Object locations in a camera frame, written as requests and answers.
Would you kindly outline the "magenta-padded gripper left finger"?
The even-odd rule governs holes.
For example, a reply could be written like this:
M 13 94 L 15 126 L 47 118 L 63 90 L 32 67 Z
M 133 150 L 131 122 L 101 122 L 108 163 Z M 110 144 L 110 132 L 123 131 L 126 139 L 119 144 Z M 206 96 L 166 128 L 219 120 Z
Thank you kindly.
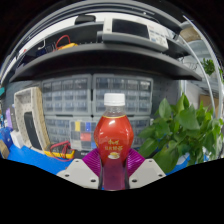
M 98 149 L 92 150 L 83 159 L 74 159 L 57 176 L 84 188 L 99 189 L 102 186 L 102 168 Z

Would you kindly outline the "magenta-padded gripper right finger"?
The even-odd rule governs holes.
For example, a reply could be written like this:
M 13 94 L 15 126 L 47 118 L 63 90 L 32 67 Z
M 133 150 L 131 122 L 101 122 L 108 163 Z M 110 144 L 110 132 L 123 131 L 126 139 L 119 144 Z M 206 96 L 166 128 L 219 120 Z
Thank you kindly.
M 154 159 L 145 159 L 134 149 L 129 151 L 126 167 L 129 189 L 141 188 L 166 176 Z

